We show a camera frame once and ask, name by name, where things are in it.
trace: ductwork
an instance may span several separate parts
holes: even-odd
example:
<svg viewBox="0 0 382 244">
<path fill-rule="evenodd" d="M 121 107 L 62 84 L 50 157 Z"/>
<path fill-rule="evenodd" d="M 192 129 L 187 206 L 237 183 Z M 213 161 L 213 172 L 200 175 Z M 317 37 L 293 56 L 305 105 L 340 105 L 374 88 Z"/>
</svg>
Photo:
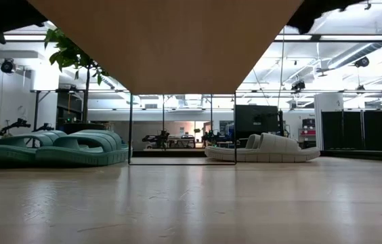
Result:
<svg viewBox="0 0 382 244">
<path fill-rule="evenodd" d="M 382 48 L 382 43 L 369 43 L 369 44 L 355 45 L 352 48 L 348 49 L 346 52 L 330 60 L 328 62 L 328 68 L 329 69 L 341 68 L 381 48 Z"/>
</svg>

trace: wooden floor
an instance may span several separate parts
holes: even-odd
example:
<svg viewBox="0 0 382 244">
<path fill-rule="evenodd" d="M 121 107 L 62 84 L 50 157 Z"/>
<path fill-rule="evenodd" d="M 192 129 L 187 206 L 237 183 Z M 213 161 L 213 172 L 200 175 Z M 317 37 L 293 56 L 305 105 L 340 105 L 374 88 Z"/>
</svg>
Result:
<svg viewBox="0 0 382 244">
<path fill-rule="evenodd" d="M 0 169 L 0 243 L 382 243 L 382 162 Z"/>
</svg>

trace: ceiling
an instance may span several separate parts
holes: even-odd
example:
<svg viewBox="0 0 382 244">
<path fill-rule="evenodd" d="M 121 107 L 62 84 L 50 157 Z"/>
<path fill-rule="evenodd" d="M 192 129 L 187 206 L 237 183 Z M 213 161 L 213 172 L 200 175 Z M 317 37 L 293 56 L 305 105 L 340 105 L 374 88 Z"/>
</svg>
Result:
<svg viewBox="0 0 382 244">
<path fill-rule="evenodd" d="M 372 7 L 364 10 L 365 3 L 348 7 L 344 12 L 332 11 L 325 13 L 315 21 L 310 34 L 367 34 L 382 35 L 382 1 L 371 1 Z M 43 34 L 46 28 L 30 26 L 23 29 L 9 32 L 13 34 Z M 294 28 L 285 27 L 280 34 L 297 34 Z M 299 80 L 305 81 L 305 90 L 342 90 L 356 89 L 357 86 L 364 85 L 367 90 L 382 90 L 382 48 L 367 54 L 370 60 L 369 66 L 356 68 L 345 65 L 335 70 L 324 72 L 326 76 L 321 77 L 319 68 L 326 68 L 326 64 L 335 58 L 343 58 L 350 55 L 352 50 L 358 50 L 367 43 L 273 43 L 269 46 L 263 56 L 258 60 L 249 74 L 243 79 L 238 90 L 243 90 L 238 94 L 238 103 L 256 103 L 262 105 L 279 105 L 279 107 L 289 107 L 289 103 L 307 104 L 312 102 L 310 94 L 290 94 L 281 93 L 278 90 L 290 90 L 292 83 Z M 42 54 L 46 58 L 52 54 L 54 49 L 48 47 L 46 50 L 42 43 L 18 43 L 12 42 L 6 45 L 0 44 L 0 50 L 33 50 Z M 62 75 L 61 83 L 74 83 L 80 87 L 84 86 L 84 80 L 73 81 L 73 70 L 67 70 L 67 74 Z M 174 72 L 176 79 L 183 79 L 183 75 Z M 147 82 L 156 85 L 156 80 L 146 77 Z M 110 78 L 115 89 L 126 89 L 119 82 Z M 95 81 L 91 84 L 91 89 L 110 89 L 107 85 L 98 86 Z M 345 99 L 356 107 L 356 101 L 360 103 L 382 104 L 382 93 L 374 92 L 359 96 L 358 94 L 345 94 Z M 123 99 L 118 94 L 91 93 L 90 99 L 94 100 L 117 100 Z M 140 97 L 143 104 L 147 99 Z M 225 98 L 214 98 L 219 100 L 220 108 L 232 107 L 232 95 Z"/>
</svg>

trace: white column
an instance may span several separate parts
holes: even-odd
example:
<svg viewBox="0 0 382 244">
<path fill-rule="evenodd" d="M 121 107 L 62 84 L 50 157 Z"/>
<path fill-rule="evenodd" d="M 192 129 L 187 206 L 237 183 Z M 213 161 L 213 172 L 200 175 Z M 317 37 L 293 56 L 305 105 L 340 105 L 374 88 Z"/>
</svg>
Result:
<svg viewBox="0 0 382 244">
<path fill-rule="evenodd" d="M 34 90 L 53 90 L 58 88 L 59 71 L 54 66 L 39 66 L 35 70 L 31 71 L 31 80 Z M 42 126 L 44 123 L 52 124 L 52 127 L 56 126 L 57 117 L 57 93 L 49 93 L 39 103 L 39 109 L 37 114 L 37 127 Z"/>
<path fill-rule="evenodd" d="M 342 93 L 323 93 L 314 96 L 314 113 L 316 115 L 316 146 L 323 150 L 322 112 L 341 111 L 343 109 Z"/>
</svg>

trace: white pillar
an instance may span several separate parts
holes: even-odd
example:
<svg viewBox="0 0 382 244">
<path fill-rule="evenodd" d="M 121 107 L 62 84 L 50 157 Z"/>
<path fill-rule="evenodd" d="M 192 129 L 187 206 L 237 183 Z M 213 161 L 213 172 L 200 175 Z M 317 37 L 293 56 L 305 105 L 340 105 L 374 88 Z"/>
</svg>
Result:
<svg viewBox="0 0 382 244">
<path fill-rule="evenodd" d="M 55 90 L 58 88 L 59 71 L 54 66 L 38 66 L 31 71 L 31 81 L 34 90 Z M 41 99 L 46 93 L 39 94 Z M 56 126 L 57 117 L 57 93 L 51 92 L 39 103 L 37 113 L 37 127 L 44 123 L 50 123 L 52 127 Z"/>
<path fill-rule="evenodd" d="M 323 150 L 322 112 L 343 110 L 342 93 L 323 93 L 314 96 L 314 113 L 316 115 L 316 146 Z"/>
</svg>

